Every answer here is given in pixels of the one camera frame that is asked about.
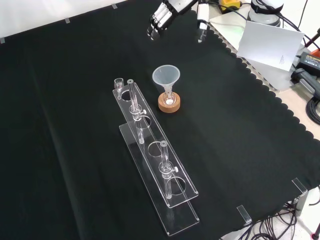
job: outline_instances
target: orange device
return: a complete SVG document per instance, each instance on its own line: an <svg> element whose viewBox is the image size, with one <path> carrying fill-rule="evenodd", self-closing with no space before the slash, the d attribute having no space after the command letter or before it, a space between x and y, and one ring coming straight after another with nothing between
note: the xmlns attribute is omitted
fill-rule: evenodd
<svg viewBox="0 0 320 240"><path fill-rule="evenodd" d="M242 3L240 2L240 0L219 0L219 4L229 7L233 10L238 10L242 6ZM230 10L223 6L219 6L221 13L222 14L229 13Z"/></svg>

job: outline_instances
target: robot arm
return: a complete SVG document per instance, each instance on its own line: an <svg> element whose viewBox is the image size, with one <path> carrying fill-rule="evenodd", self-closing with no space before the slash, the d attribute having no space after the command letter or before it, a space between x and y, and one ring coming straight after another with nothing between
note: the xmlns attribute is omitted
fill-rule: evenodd
<svg viewBox="0 0 320 240"><path fill-rule="evenodd" d="M198 42L201 43L209 29L209 5L206 0L163 0L159 8L150 17L147 34L152 40L157 40L171 25L178 15L183 15L198 2Z"/></svg>

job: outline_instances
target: metal bracket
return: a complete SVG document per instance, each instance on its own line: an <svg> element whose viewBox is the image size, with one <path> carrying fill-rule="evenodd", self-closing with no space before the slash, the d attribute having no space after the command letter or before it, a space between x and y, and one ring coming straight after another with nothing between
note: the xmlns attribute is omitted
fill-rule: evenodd
<svg viewBox="0 0 320 240"><path fill-rule="evenodd" d="M243 205L238 206L236 209L238 209L239 213L243 217L245 224L243 225L244 227L250 225L252 223L252 219L249 216L248 212L246 211L245 207Z"/></svg>
<svg viewBox="0 0 320 240"><path fill-rule="evenodd" d="M298 202L296 204L296 209L297 209L296 215L298 217L300 217L300 215L302 214L302 211L305 207L309 192L308 192L307 188L299 181L298 178L293 179L292 182L301 192L301 195L298 198Z"/></svg>

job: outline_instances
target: white paper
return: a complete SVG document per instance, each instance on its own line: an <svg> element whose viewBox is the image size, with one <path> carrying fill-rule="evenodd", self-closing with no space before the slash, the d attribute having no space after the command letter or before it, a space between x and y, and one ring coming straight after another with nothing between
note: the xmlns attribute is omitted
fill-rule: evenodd
<svg viewBox="0 0 320 240"><path fill-rule="evenodd" d="M237 55L289 71L304 33L247 21Z"/></svg>

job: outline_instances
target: black cloth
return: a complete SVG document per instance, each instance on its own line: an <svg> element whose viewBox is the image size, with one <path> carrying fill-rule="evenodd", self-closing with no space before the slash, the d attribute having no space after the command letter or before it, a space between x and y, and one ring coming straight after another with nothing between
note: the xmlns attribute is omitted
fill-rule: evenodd
<svg viewBox="0 0 320 240"><path fill-rule="evenodd" d="M159 3L122 2L0 46L3 239L167 239L119 131L115 78L138 84L199 191L200 223L171 239L217 239L244 224L238 206L257 220L301 194L294 178L320 184L319 141L217 35L197 43L194 11L148 39ZM157 106L164 64L181 72L174 114Z"/></svg>

